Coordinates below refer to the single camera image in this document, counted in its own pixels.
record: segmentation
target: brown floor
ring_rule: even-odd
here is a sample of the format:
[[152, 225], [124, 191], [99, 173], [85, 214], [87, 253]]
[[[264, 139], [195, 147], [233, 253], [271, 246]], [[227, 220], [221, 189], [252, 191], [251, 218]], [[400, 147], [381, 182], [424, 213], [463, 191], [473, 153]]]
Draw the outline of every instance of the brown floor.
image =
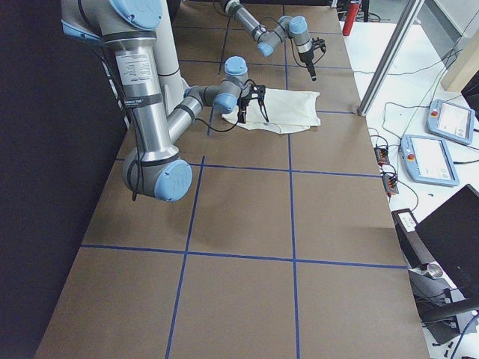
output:
[[[174, 23], [183, 77], [217, 84], [241, 55], [259, 84], [321, 92], [322, 125], [276, 135], [195, 123], [177, 142], [194, 182], [176, 203], [132, 203], [128, 134], [37, 359], [428, 358], [335, 12], [247, 6], [305, 15], [328, 45], [318, 81], [289, 44], [262, 58], [211, 3], [191, 1]], [[201, 118], [229, 126], [209, 109]]]

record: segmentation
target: white cloth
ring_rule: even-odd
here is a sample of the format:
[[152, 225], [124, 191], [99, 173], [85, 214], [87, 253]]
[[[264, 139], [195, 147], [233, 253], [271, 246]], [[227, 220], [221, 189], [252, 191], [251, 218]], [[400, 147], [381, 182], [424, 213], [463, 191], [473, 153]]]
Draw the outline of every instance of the white cloth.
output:
[[[264, 104], [268, 113], [267, 123], [260, 112], [256, 100], [249, 103], [246, 123], [238, 123], [244, 129], [264, 129], [279, 134], [294, 133], [319, 126], [320, 119], [316, 115], [316, 98], [319, 92], [289, 91], [266, 89]], [[230, 114], [223, 114], [229, 123], [236, 123], [238, 107]]]

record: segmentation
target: dark background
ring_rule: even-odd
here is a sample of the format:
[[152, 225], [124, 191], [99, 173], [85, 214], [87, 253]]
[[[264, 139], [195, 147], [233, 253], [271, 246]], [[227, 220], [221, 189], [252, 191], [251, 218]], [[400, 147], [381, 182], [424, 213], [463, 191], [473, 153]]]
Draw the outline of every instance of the dark background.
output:
[[0, 358], [31, 358], [125, 124], [102, 64], [61, 29], [60, 0], [3, 0]]

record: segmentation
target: white label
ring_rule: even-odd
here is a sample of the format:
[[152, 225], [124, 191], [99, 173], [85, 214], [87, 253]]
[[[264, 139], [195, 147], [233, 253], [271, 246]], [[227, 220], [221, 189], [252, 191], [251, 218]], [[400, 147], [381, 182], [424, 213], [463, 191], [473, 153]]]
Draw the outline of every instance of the white label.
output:
[[117, 63], [123, 85], [146, 84], [153, 79], [147, 54], [117, 56]]
[[443, 103], [437, 128], [461, 138], [466, 138], [469, 124], [469, 111]]
[[412, 146], [414, 147], [419, 174], [422, 177], [451, 180], [441, 142], [429, 138], [413, 138]]
[[416, 228], [416, 223], [409, 212], [403, 212], [399, 214], [399, 219], [403, 223], [404, 228], [408, 232], [414, 232]]

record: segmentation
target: black monitor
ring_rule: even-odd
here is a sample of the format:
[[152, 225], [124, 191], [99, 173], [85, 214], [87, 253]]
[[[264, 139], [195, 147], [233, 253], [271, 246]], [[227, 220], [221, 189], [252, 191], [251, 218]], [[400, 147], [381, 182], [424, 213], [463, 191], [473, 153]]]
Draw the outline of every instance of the black monitor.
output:
[[463, 295], [479, 297], [479, 193], [466, 185], [415, 229]]

